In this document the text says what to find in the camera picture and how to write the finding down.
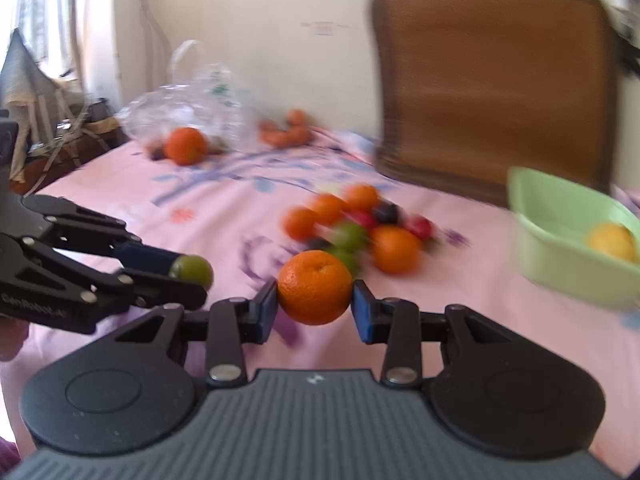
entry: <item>purple fabric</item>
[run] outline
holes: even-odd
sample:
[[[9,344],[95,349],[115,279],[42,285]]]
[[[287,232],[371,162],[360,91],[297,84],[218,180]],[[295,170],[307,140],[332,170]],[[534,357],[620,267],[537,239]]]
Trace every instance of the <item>purple fabric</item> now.
[[[7,442],[0,437],[0,474],[7,473],[20,462],[18,448],[13,442]]]

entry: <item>gray ribbed surface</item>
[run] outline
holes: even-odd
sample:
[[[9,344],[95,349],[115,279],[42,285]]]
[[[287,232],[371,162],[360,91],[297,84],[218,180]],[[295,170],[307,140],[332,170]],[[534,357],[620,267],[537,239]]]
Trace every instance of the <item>gray ribbed surface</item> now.
[[[534,463],[483,455],[442,430],[416,393],[392,392],[364,370],[318,376],[322,380],[315,372],[264,370],[242,390],[210,394],[197,418],[160,444],[101,459],[44,450],[7,479],[618,478],[586,452]]]

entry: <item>clear plastic bag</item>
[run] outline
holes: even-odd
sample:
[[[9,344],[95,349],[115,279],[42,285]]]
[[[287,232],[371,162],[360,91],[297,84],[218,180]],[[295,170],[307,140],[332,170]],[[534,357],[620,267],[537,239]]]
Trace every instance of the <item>clear plastic bag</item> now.
[[[131,139],[145,145],[163,142],[176,128],[191,126],[212,142],[221,139],[244,151],[249,137],[255,136],[255,121],[236,98],[231,72],[221,63],[210,63],[201,65],[186,82],[176,81],[180,60],[194,47],[202,58],[200,42],[185,41],[169,63],[171,84],[141,95],[116,117]]]

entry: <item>dark purple fruit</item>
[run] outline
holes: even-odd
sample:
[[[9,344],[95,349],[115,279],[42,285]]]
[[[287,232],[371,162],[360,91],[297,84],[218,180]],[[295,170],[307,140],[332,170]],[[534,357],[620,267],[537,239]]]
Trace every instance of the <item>dark purple fruit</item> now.
[[[398,225],[400,223],[400,208],[391,202],[381,202],[371,212],[379,224]]]
[[[324,251],[331,247],[331,242],[322,237],[315,236],[306,243],[305,251]]]

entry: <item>red fruit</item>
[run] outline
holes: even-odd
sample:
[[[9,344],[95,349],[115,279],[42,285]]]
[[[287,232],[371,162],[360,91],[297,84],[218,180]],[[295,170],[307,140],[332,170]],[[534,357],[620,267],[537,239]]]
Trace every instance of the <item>red fruit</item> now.
[[[378,226],[378,221],[371,213],[364,211],[351,211],[348,216],[353,222],[364,227],[367,231],[371,231],[373,228]]]
[[[429,240],[435,232],[433,222],[420,215],[411,215],[404,228],[422,241]]]

